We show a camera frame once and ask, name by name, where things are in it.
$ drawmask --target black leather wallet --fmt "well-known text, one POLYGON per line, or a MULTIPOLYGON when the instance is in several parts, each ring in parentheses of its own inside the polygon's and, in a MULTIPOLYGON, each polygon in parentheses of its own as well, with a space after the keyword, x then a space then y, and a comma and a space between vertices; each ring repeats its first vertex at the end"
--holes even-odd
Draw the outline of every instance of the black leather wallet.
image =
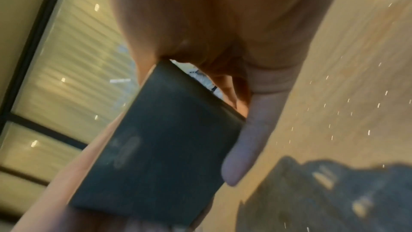
POLYGON ((189 226, 245 119, 170 61, 152 70, 74 193, 76 208, 189 226))

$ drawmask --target hand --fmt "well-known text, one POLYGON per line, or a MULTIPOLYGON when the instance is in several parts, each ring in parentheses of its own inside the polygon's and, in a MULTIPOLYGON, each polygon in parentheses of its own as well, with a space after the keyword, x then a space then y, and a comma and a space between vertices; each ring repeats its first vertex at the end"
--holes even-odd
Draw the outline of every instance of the hand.
POLYGON ((142 82, 189 62, 247 115, 222 176, 236 185, 267 143, 332 0, 111 0, 142 82))
MULTIPOLYGON (((82 211, 67 206, 73 193, 86 176, 94 159, 109 141, 121 117, 110 124, 82 153, 67 165, 49 184, 39 200, 16 224, 12 232, 172 232, 173 228, 158 224, 82 211)), ((187 231, 202 222, 212 203, 200 214, 187 231)))

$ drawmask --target dark wallet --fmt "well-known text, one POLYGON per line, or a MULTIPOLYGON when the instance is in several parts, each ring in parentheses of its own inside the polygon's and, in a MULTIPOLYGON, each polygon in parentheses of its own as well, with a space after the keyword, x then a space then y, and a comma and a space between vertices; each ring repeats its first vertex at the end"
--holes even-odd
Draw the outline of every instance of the dark wallet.
POLYGON ((69 205, 189 226, 223 184, 245 119, 170 61, 159 62, 69 205))

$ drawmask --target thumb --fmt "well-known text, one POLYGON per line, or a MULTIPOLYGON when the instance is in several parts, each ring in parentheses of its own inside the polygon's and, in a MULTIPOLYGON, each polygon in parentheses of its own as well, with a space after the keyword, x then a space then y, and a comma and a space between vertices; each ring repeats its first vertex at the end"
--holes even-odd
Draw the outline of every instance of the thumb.
POLYGON ((276 127, 300 66, 268 70, 248 66, 252 92, 249 113, 238 140, 222 165, 222 177, 235 186, 250 170, 276 127))

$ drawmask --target wooden floor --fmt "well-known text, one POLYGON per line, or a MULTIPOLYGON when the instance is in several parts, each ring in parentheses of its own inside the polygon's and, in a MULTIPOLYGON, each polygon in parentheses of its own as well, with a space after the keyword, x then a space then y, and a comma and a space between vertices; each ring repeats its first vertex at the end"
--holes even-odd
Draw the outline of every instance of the wooden floor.
MULTIPOLYGON (((236 231, 239 204, 286 155, 352 168, 412 164, 411 0, 335 0, 266 150, 239 186, 220 189, 199 231, 236 231)), ((253 231, 273 231, 264 228, 273 218, 261 213, 253 231)))

